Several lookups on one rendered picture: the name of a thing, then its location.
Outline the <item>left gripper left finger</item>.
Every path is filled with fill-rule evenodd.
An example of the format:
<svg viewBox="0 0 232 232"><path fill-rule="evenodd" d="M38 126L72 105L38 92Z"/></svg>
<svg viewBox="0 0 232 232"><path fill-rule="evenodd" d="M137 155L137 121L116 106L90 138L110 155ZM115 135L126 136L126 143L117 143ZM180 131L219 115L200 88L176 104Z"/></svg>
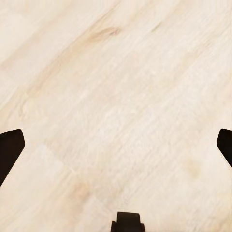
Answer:
<svg viewBox="0 0 232 232"><path fill-rule="evenodd" d="M0 134L0 187L25 147L21 129Z"/></svg>

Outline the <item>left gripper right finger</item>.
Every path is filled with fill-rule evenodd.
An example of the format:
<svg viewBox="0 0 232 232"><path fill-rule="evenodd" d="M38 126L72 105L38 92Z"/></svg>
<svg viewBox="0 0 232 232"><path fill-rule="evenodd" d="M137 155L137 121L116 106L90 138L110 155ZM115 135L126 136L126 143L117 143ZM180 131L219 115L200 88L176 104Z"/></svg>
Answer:
<svg viewBox="0 0 232 232"><path fill-rule="evenodd" d="M220 129L217 146L232 167L232 130Z"/></svg>

